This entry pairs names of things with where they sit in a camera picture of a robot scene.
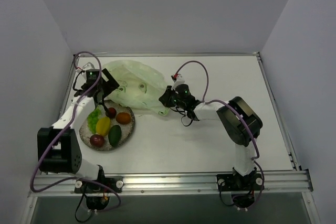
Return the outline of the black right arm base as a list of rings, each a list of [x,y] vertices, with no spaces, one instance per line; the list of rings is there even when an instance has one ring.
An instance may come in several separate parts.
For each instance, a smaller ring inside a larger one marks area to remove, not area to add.
[[[264,187],[264,176],[257,172],[242,176],[240,174],[217,174],[217,189],[222,204],[247,211],[257,202]],[[225,202],[222,193],[231,193],[231,202]]]

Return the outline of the red fake apple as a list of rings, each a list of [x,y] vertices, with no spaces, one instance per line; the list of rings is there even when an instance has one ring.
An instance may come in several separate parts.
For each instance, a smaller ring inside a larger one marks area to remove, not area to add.
[[[90,137],[90,144],[94,147],[103,147],[105,144],[105,139],[99,134],[94,134]]]

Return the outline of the green fake grapes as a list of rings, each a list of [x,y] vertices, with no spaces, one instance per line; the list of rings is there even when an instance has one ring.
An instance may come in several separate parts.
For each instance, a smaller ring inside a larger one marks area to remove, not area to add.
[[[87,117],[88,128],[91,133],[96,134],[96,125],[99,121],[99,116],[101,115],[101,111],[99,108],[96,108],[92,111]]]

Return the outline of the dark green fake avocado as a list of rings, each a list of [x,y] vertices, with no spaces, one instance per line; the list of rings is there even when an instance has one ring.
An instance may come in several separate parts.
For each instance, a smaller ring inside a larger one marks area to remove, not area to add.
[[[109,133],[108,133],[108,140],[109,144],[112,147],[116,147],[121,140],[122,132],[121,127],[119,125],[114,125],[111,127]]]

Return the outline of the pale green plastic bag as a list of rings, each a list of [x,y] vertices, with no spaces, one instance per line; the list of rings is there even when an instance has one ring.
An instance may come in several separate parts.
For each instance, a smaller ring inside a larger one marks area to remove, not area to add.
[[[107,96],[109,100],[132,109],[148,110],[166,116],[169,109],[159,101],[166,90],[164,75],[134,60],[115,60],[102,66],[119,87]]]

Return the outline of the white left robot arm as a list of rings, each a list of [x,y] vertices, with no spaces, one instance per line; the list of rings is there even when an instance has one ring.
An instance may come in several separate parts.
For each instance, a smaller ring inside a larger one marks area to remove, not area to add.
[[[82,158],[77,136],[89,114],[118,87],[107,69],[86,71],[86,82],[76,91],[69,108],[52,126],[41,128],[37,133],[40,171],[68,173],[88,179],[87,186],[94,192],[105,188],[106,179],[100,175],[101,167]]]

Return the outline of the dark red fake fruit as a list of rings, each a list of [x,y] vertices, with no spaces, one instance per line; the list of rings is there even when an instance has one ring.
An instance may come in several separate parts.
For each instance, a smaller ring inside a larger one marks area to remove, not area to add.
[[[116,117],[117,111],[115,108],[110,107],[108,108],[108,117],[114,119]]]

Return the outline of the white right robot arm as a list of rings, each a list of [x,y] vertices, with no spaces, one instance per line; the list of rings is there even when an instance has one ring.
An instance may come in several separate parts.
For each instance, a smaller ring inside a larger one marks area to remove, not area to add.
[[[182,109],[192,121],[220,121],[235,143],[233,182],[241,189],[251,184],[250,173],[255,170],[254,161],[260,157],[256,138],[263,123],[243,98],[236,96],[227,102],[200,101],[191,95],[188,85],[181,84],[174,90],[167,86],[159,101],[167,108]]]

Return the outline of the orange fake fruit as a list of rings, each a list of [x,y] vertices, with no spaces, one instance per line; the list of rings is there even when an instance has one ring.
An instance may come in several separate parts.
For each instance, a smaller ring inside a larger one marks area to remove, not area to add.
[[[131,115],[129,113],[126,112],[120,112],[117,114],[117,116],[115,117],[115,120],[122,125],[127,125],[131,122],[132,118]]]

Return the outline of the speckled round plate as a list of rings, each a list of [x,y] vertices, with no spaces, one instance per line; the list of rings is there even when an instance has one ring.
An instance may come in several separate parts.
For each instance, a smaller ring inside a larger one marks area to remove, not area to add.
[[[94,134],[90,132],[90,130],[88,128],[87,118],[85,119],[84,123],[82,124],[82,126],[79,130],[80,139],[91,149],[96,150],[96,151],[105,151],[106,152],[106,151],[112,151],[112,150],[122,146],[131,137],[131,134],[134,131],[134,127],[135,127],[135,117],[134,117],[133,111],[131,110],[130,107],[121,106],[117,103],[112,102],[111,100],[106,100],[105,105],[106,105],[107,108],[110,108],[110,107],[115,108],[116,111],[117,111],[117,114],[120,113],[120,112],[129,113],[131,115],[131,118],[132,118],[131,122],[127,125],[119,124],[116,121],[116,117],[114,119],[110,118],[111,127],[113,127],[114,125],[119,125],[121,127],[121,132],[122,132],[121,140],[119,141],[119,143],[116,147],[112,147],[109,144],[108,135],[106,135],[104,137],[105,144],[104,144],[103,147],[100,147],[100,148],[94,147],[90,144],[90,137]],[[97,106],[97,108],[99,108],[100,111],[101,111],[101,115],[99,116],[99,119],[103,118],[103,117],[108,117],[106,115],[106,112],[105,112],[102,105]]]

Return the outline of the aluminium table frame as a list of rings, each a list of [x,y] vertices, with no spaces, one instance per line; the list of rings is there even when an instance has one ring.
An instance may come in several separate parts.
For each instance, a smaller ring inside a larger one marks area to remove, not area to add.
[[[167,78],[186,61],[182,70],[195,93],[209,86],[208,98],[228,100],[240,95],[261,116],[264,130],[258,139],[259,162],[265,168],[261,206],[268,194],[298,193],[311,223],[310,174],[300,170],[293,145],[282,122],[258,53],[98,54],[105,64],[136,60]],[[121,196],[216,194],[218,174],[231,173],[234,146],[222,125],[207,121],[183,127],[175,116],[160,117],[138,111],[133,142],[116,153],[99,154],[84,147],[84,158],[101,164],[107,177],[123,179]]]

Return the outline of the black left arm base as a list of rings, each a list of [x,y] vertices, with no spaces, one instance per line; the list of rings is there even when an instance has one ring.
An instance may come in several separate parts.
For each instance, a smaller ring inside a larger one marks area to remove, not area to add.
[[[97,180],[80,179],[75,182],[74,193],[84,194],[86,207],[89,210],[101,212],[119,208],[121,206],[121,198],[119,193],[123,187],[122,176],[105,177]],[[116,196],[117,203],[108,207],[112,196]]]

